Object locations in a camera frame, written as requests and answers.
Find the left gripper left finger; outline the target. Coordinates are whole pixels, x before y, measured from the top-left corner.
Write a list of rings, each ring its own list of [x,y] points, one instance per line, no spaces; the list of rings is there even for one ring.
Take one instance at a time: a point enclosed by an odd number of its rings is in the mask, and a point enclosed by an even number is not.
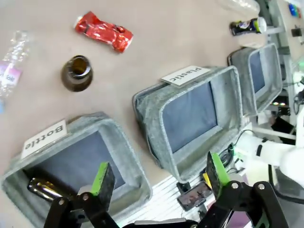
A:
[[[59,197],[53,200],[44,227],[79,228],[90,222],[94,228],[117,228],[108,212],[114,185],[115,176],[110,163],[101,163],[90,191],[71,199]]]

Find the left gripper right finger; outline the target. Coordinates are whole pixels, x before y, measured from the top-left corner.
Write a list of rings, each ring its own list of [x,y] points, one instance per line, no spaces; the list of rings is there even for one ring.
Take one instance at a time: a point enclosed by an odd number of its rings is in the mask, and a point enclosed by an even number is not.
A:
[[[248,186],[231,180],[216,153],[208,153],[206,172],[216,201],[199,228],[223,228],[235,212],[244,212],[254,228],[289,227],[273,187],[267,181]]]

